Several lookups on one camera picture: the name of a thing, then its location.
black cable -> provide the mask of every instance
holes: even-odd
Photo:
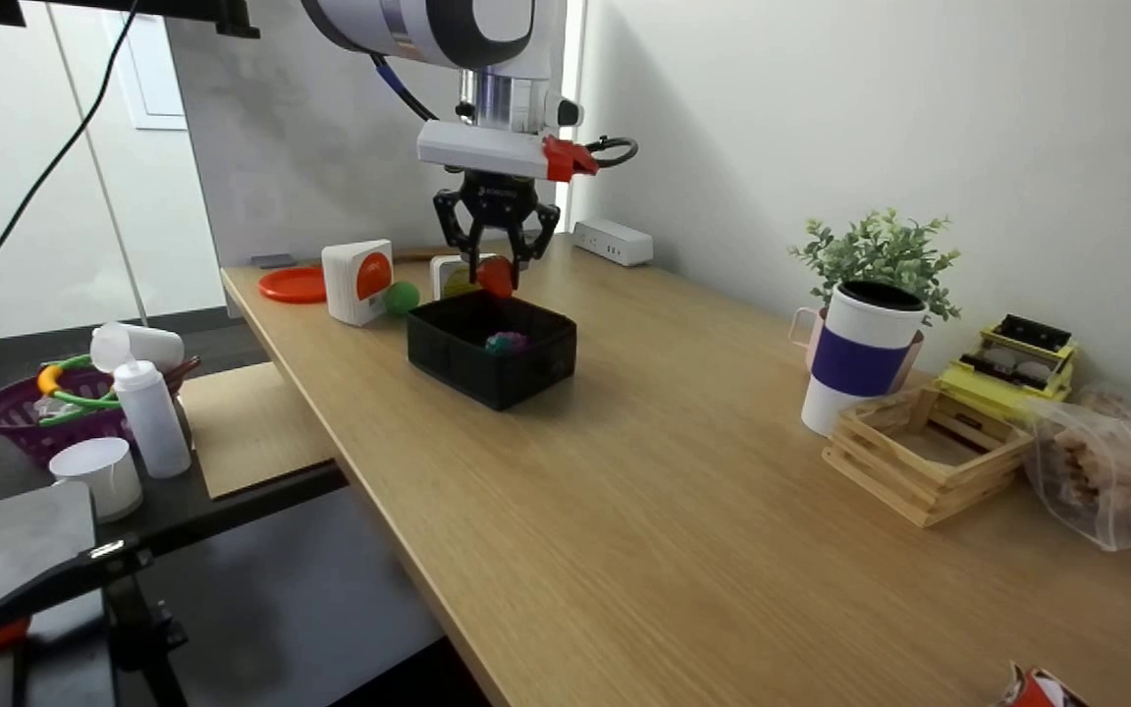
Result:
[[[392,71],[392,62],[390,62],[384,54],[369,54],[369,59],[373,59],[381,82],[384,82],[390,89],[396,89],[401,103],[404,103],[415,117],[436,120],[436,114],[401,82],[401,76]]]
[[[70,147],[76,147],[76,141],[87,134],[87,127],[95,120],[95,114],[97,114],[97,106],[102,106],[102,100],[106,100],[110,76],[114,76],[114,65],[117,65],[117,54],[122,54],[122,47],[125,47],[125,39],[131,39],[134,21],[138,21],[138,0],[131,3],[125,29],[122,29],[117,45],[114,45],[110,54],[106,54],[102,88],[97,88],[87,117],[79,120],[79,130],[62,141],[62,149],[50,158],[50,165],[33,179],[33,189],[27,189],[24,199],[16,204],[12,219],[9,219],[6,230],[0,230],[0,250],[6,250],[6,245],[12,241],[16,224],[24,219],[27,204],[41,196],[41,189],[50,179],[50,173],[61,168],[61,161],[70,154]]]
[[[616,168],[616,165],[623,165],[623,161],[638,161],[642,141],[600,134],[600,141],[588,141],[587,149],[592,154],[599,168]]]

plastic bag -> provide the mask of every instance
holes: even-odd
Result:
[[[1131,549],[1131,405],[1091,391],[1038,424],[1032,491],[1045,509],[1101,549]]]

black container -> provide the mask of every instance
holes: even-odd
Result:
[[[491,352],[487,339],[515,331],[528,350]],[[565,377],[574,377],[576,325],[521,300],[473,289],[440,300],[409,314],[409,363],[452,388],[511,410]]]

potted plant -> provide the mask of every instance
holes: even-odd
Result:
[[[931,319],[959,319],[959,306],[944,283],[944,276],[959,262],[959,250],[944,250],[936,245],[944,228],[948,219],[900,219],[894,207],[868,213],[842,230],[809,219],[809,241],[792,249],[792,254],[817,270],[812,296],[822,300],[822,314],[842,283],[893,283],[927,306],[923,325],[931,325]]]

wooden table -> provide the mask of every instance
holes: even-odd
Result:
[[[491,699],[993,703],[1016,661],[1131,703],[1131,555],[1024,487],[909,528],[822,465],[761,309],[551,250],[521,296],[576,323],[576,377],[487,414],[409,367],[401,323],[267,304],[256,270],[229,296]]]

